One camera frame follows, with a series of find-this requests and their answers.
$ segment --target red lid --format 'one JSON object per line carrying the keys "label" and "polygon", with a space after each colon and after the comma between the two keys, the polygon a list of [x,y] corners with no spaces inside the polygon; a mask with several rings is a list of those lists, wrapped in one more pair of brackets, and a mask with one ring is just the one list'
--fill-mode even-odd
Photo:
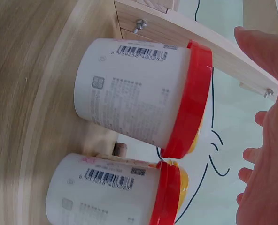
{"label": "red lid", "polygon": [[149,225],[173,225],[181,190],[180,169],[174,165],[160,161],[160,179],[154,210]]}
{"label": "red lid", "polygon": [[187,48],[191,49],[189,69],[169,142],[165,149],[161,149],[161,156],[165,158],[182,158],[187,154],[199,130],[208,98],[212,51],[195,41],[190,41]]}

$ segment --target barcode label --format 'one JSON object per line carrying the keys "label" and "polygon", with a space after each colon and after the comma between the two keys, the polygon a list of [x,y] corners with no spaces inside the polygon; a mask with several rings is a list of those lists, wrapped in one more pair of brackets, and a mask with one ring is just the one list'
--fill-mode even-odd
{"label": "barcode label", "polygon": [[88,168],[88,170],[85,173],[85,179],[102,185],[107,184],[113,188],[119,188],[122,190],[131,190],[135,181],[134,178],[120,176],[117,174],[103,172],[90,168]]}
{"label": "barcode label", "polygon": [[140,48],[134,46],[121,45],[117,53],[120,55],[142,57],[144,59],[163,61],[166,60],[168,52],[156,49]]}

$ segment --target hand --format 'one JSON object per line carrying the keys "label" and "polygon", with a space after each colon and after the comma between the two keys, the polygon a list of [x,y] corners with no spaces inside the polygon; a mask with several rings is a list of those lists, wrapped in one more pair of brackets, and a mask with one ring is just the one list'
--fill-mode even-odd
{"label": "hand", "polygon": [[[239,47],[260,67],[278,80],[278,35],[237,27],[234,35]],[[242,168],[238,176],[247,183],[237,196],[237,225],[278,225],[278,97],[268,112],[258,112],[263,127],[263,145],[243,153],[254,169]]]}

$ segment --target white plastic container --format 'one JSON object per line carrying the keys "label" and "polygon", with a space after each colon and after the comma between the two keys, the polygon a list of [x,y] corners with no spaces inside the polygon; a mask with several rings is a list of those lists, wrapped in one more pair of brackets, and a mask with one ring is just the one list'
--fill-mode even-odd
{"label": "white plastic container", "polygon": [[173,225],[188,177],[160,162],[67,155],[53,174],[46,214],[53,225]]}
{"label": "white plastic container", "polygon": [[158,43],[97,39],[77,71],[77,114],[182,158],[197,136],[212,75],[212,52]]}

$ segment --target screw head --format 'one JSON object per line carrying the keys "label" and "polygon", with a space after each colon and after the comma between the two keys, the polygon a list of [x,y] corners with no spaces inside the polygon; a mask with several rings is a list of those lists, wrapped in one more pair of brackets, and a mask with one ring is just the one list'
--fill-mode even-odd
{"label": "screw head", "polygon": [[144,27],[146,27],[147,26],[147,23],[146,23],[146,21],[145,20],[142,20],[142,19],[140,19],[140,20],[137,20],[136,21],[136,28],[135,28],[135,30],[134,30],[134,33],[137,33],[137,31],[138,30],[142,30]]}
{"label": "screw head", "polygon": [[267,96],[273,96],[274,95],[274,91],[270,88],[266,89],[266,92],[264,94],[264,97],[267,98]]}

